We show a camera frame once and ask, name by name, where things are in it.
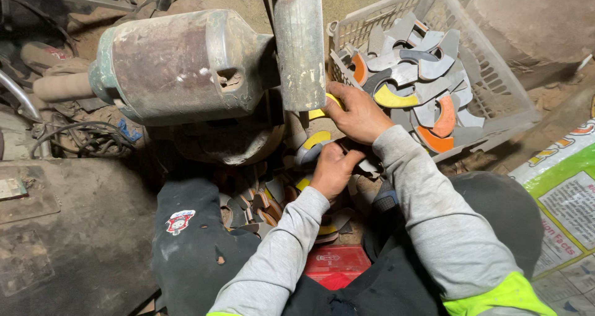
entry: plastic basket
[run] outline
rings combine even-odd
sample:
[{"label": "plastic basket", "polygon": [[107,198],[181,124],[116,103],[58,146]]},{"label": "plastic basket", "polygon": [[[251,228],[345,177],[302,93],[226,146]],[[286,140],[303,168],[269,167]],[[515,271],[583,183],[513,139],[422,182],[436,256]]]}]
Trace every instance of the plastic basket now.
[{"label": "plastic basket", "polygon": [[[346,43],[360,47],[368,41],[369,32],[375,25],[382,24],[386,31],[396,18],[410,11],[431,30],[460,30],[461,46],[474,55],[480,67],[481,79],[472,85],[474,98],[468,109],[473,115],[486,118],[483,136],[480,140],[434,156],[434,161],[449,158],[469,146],[473,146],[472,152],[490,150],[541,120],[525,89],[458,0],[376,2],[328,25],[330,49],[338,52]],[[351,84],[342,76],[331,57],[328,69],[334,80]]]}]

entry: dirty hand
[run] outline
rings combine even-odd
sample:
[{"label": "dirty hand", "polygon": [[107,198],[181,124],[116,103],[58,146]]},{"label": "dirty hand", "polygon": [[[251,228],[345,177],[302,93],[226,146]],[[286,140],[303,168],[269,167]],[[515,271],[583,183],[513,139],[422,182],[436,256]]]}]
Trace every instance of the dirty hand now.
[{"label": "dirty hand", "polygon": [[347,185],[355,165],[366,155],[357,150],[351,150],[347,155],[334,142],[323,146],[314,170],[310,187],[319,191],[327,200],[335,198]]},{"label": "dirty hand", "polygon": [[368,93],[336,81],[329,83],[327,90],[343,101],[346,111],[328,97],[323,111],[352,140],[372,145],[384,130],[394,125]]}]

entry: gray sleeve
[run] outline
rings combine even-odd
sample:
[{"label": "gray sleeve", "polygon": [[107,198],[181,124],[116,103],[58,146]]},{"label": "gray sleeve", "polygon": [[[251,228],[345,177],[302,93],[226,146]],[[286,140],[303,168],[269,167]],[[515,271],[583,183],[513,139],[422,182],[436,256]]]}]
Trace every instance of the gray sleeve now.
[{"label": "gray sleeve", "polygon": [[329,206],[319,191],[306,187],[285,207],[277,227],[269,231],[236,277],[221,288],[209,312],[281,315]]},{"label": "gray sleeve", "polygon": [[444,298],[486,293],[511,272],[522,273],[486,219],[469,207],[403,127],[383,132],[372,148],[394,185],[415,251]]}]

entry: patch on pants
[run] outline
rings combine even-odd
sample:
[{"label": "patch on pants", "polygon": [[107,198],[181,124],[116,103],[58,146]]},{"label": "patch on pants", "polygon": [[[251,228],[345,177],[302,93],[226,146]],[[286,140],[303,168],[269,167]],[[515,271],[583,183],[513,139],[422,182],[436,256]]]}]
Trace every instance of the patch on pants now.
[{"label": "patch on pants", "polygon": [[167,220],[166,224],[169,226],[167,227],[167,232],[171,233],[174,236],[180,234],[180,231],[186,229],[188,226],[188,222],[194,216],[196,211],[194,210],[182,210],[177,213],[173,213],[170,216],[170,219]]}]

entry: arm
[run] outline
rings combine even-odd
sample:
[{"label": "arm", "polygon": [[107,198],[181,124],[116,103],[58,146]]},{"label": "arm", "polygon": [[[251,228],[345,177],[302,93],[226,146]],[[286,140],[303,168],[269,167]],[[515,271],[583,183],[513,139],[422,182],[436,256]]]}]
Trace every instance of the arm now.
[{"label": "arm", "polygon": [[277,227],[269,231],[234,279],[221,288],[209,313],[281,315],[330,206],[328,199],[345,188],[353,167],[364,156],[358,151],[344,156],[336,143],[323,147],[310,186],[285,207]]},{"label": "arm", "polygon": [[[394,125],[366,92],[339,83],[327,87],[343,100],[347,111],[330,99],[324,111],[339,130],[357,142],[372,145],[382,159],[415,251],[442,290],[449,312],[477,315],[477,311],[498,312],[502,309],[499,305],[524,309],[526,315],[533,314],[529,310],[551,312],[520,274],[510,250],[438,171],[425,149],[403,127]],[[516,296],[521,289],[527,293],[525,301],[531,300],[534,305],[518,303]],[[495,296],[500,302],[494,302]],[[505,297],[514,301],[504,303]]]}]

